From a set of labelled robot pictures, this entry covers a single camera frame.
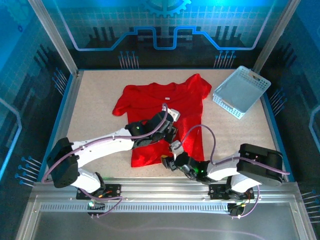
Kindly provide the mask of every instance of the speckled tabletop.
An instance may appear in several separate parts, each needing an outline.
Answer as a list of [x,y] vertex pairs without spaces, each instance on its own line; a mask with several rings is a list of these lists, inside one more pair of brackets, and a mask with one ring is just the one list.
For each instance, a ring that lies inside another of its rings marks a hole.
[[[214,90],[233,73],[232,69],[185,70],[94,70],[85,71],[73,110],[68,138],[71,142],[84,141],[112,133],[127,123],[127,114],[112,115],[117,100],[126,85],[150,83],[183,83],[193,74],[200,74],[212,85],[211,93],[203,101],[202,123],[216,136],[214,159],[227,157],[239,150],[243,143],[275,149],[261,104],[257,101],[242,117],[237,119],[213,102]],[[209,159],[213,138],[209,131],[202,131],[204,156]],[[88,171],[99,172],[103,177],[182,177],[180,171],[171,172],[162,164],[132,168],[131,151],[117,152],[85,165]]]

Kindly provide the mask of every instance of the beige work surface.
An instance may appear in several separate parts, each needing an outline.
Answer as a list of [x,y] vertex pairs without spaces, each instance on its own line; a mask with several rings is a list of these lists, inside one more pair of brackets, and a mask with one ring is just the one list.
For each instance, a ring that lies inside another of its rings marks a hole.
[[[127,123],[127,114],[112,115],[117,100],[126,85],[148,85],[171,82],[183,83],[193,74],[200,74],[212,85],[203,101],[202,123],[210,127],[216,136],[214,159],[234,154],[241,144],[249,143],[275,149],[261,101],[237,119],[213,102],[214,90],[234,70],[188,69],[188,70],[95,70],[85,71],[73,110],[68,138],[71,142],[84,141],[110,134]],[[213,147],[213,137],[202,130],[204,156],[207,160]],[[171,172],[162,164],[132,168],[131,151],[117,152],[92,161],[84,166],[88,171],[103,177],[181,177],[180,171]]]

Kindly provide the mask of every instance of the light blue basket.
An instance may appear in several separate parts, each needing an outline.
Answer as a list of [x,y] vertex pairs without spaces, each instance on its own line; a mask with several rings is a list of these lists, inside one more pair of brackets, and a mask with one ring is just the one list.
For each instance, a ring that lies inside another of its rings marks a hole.
[[241,119],[270,87],[271,82],[239,66],[213,93],[213,101]]

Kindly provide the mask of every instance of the glass wall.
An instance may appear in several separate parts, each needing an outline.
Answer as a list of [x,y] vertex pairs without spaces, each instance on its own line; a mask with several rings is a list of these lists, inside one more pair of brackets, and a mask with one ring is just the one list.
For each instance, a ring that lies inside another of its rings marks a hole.
[[44,0],[79,69],[253,67],[287,0]]
[[[301,193],[315,189],[317,194],[320,192],[319,9],[318,0],[301,0],[261,71],[272,82],[267,94],[294,178]],[[314,224],[319,234],[318,225]]]
[[0,1],[0,23],[0,239],[13,240],[70,73],[27,0]]

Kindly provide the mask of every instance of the red t-shirt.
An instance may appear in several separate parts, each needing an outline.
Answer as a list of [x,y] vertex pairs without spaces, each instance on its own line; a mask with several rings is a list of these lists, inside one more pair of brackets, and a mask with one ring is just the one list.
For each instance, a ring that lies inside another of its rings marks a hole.
[[[202,101],[208,96],[212,86],[194,74],[184,83],[161,85],[127,85],[117,101],[112,114],[121,116],[127,112],[128,123],[149,120],[161,112],[162,104],[180,112],[180,117],[173,125],[178,129],[175,140],[181,141],[188,130],[201,124]],[[204,161],[201,127],[194,129],[183,143],[183,149],[197,161]],[[161,155],[172,156],[169,143],[164,139],[148,146],[132,150],[131,166],[142,167],[161,163]]]

